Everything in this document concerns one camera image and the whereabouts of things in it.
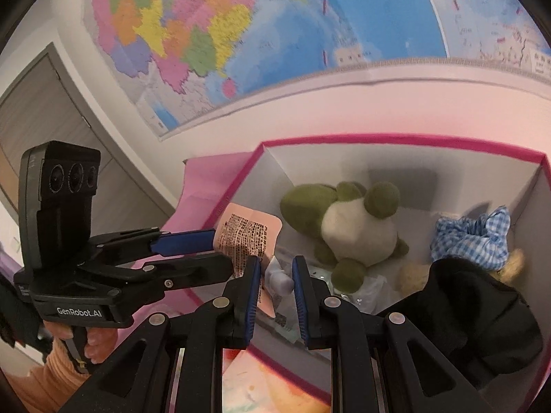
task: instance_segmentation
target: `metal screw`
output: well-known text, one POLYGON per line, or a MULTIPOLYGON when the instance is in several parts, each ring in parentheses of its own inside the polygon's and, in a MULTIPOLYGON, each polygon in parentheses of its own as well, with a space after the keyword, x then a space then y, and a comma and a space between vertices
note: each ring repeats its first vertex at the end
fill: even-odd
POLYGON ((399 312, 392 312, 388 316, 388 319, 394 324, 404 324, 406 322, 406 317, 404 317, 404 314, 401 314, 399 312))
POLYGON ((226 297, 218 297, 212 300, 212 305, 218 308, 226 307, 229 304, 230 304, 230 300, 227 299, 226 297))
POLYGON ((323 301, 327 307, 339 307, 341 305, 341 300, 337 297, 328 297, 323 301))
POLYGON ((163 314, 153 314, 149 317, 149 323, 153 326, 162 325, 165 322, 165 316, 163 314))

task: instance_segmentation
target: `door frame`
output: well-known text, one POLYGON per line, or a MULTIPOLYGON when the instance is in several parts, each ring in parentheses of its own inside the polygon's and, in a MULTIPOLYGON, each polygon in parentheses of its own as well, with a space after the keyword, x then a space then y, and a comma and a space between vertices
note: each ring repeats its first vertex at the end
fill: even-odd
MULTIPOLYGON (((13 89, 19 84, 19 82, 35 67, 35 65, 42 59, 47 58, 53 70, 56 72, 57 77, 64 87, 65 91, 69 98, 73 101, 76 109, 81 114, 84 121, 90 126, 92 132, 97 136, 100 142, 105 146, 109 151, 112 158, 120 165, 120 167, 130 176, 130 178, 136 183, 136 185, 147 194, 148 197, 159 207, 159 209, 164 212, 167 216, 171 216, 174 213, 175 208, 156 190, 156 188, 150 183, 150 181, 144 177, 136 165, 127 157, 127 155, 122 151, 117 142, 111 137, 107 130, 103 127, 100 120, 90 108, 78 87, 71 78, 69 72, 65 68, 63 61, 61 60, 60 55, 57 52, 57 49, 53 43, 50 43, 46 48, 43 49, 31 62, 24 68, 21 73, 14 79, 14 81, 9 85, 3 95, 0 96, 0 106, 4 104, 6 98, 12 93, 13 89)), ((17 222, 17 203, 14 203, 12 200, 14 194, 14 181, 17 181, 18 178, 13 171, 13 168, 9 165, 9 162, 2 150, 2 145, 0 144, 0 171, 5 168, 7 163, 8 168, 5 172, 0 172, 0 190, 2 192, 1 201, 5 200, 10 205, 10 214, 15 213, 14 220, 17 222)))

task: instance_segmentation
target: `orange sleeve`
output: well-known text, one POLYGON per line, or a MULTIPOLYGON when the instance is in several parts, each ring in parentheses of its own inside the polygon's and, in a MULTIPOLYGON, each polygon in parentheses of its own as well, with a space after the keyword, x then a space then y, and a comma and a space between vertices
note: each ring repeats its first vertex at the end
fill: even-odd
POLYGON ((34 368, 26 377, 6 377, 29 413, 56 413, 88 378, 75 371, 58 339, 44 366, 34 368))

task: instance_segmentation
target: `storage box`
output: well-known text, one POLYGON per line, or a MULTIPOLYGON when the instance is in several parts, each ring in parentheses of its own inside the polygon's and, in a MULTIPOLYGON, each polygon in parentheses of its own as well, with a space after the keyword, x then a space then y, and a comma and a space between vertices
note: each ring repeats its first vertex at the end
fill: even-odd
MULTIPOLYGON (((205 226, 214 226, 231 201, 281 218, 282 196, 302 183, 335 186, 346 180, 368 187, 388 180, 401 191, 401 207, 394 222, 410 251, 405 258, 388 259, 370 267, 368 273, 382 274, 393 284, 403 263, 430 262, 429 244, 440 215, 474 217, 506 205, 511 212, 509 248, 521 248, 528 262, 516 288, 531 305, 546 343, 544 352, 530 367, 498 376, 483 391, 497 412, 512 413, 529 405, 549 362, 549 178, 549 164, 543 153, 478 140, 345 135, 272 141, 258 147, 238 171, 205 226)), ((310 263, 315 261, 313 242, 285 222, 278 248, 289 254, 305 255, 310 263)), ((194 289, 193 297, 197 303, 209 300, 220 295, 222 287, 194 289)), ((299 341, 291 341, 276 321, 260 316, 249 350, 302 389, 329 401, 328 353, 308 352, 299 341)))

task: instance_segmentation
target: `map of china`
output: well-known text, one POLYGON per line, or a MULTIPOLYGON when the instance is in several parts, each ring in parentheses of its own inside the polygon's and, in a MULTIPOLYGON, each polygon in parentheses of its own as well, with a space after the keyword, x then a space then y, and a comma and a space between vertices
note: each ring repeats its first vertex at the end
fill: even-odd
MULTIPOLYGON (((129 77, 149 73, 183 95, 189 73, 224 75, 233 46, 251 23, 254 0, 92 0, 98 43, 129 77)), ((232 79, 222 85, 235 96, 232 79)))

